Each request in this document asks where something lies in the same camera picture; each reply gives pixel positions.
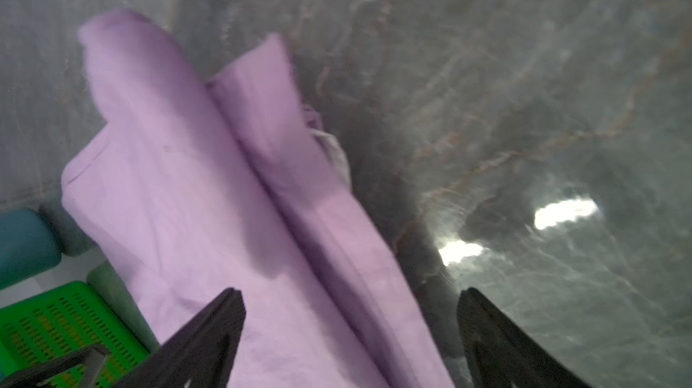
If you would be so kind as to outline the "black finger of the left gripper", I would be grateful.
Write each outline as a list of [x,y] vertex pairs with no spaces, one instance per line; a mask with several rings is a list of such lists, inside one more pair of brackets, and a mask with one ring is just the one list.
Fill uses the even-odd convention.
[[57,375],[70,371],[74,367],[83,366],[84,371],[77,387],[95,387],[110,355],[110,351],[105,346],[93,344],[64,357],[15,372],[6,377],[1,382],[1,386],[6,388],[44,387]]

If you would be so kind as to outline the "purple pants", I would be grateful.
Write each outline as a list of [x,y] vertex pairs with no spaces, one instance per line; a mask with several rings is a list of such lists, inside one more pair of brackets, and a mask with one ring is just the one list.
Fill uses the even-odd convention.
[[232,387],[449,387],[396,258],[310,132],[272,34],[203,81],[130,10],[79,30],[105,127],[62,203],[160,342],[226,288],[246,321]]

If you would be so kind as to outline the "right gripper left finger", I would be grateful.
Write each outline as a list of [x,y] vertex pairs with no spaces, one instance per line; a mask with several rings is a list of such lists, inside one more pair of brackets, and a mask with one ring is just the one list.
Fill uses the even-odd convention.
[[228,386],[246,309],[227,288],[116,387]]

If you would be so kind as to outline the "teal pants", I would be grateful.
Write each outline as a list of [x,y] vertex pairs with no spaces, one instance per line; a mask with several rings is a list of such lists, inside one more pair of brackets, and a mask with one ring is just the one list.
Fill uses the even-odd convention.
[[2,289],[56,267],[61,256],[52,228],[37,211],[19,209],[1,214]]

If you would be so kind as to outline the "green plastic basket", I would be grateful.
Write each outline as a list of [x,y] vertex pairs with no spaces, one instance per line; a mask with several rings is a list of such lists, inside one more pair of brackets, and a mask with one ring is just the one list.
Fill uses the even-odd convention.
[[155,338],[124,282],[105,262],[86,276],[1,310],[1,377],[100,344],[109,387],[155,352]]

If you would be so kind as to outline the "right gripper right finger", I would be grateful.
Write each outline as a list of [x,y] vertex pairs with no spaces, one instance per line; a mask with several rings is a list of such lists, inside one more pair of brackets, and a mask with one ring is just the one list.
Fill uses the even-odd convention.
[[457,322],[476,387],[589,388],[478,289],[461,292]]

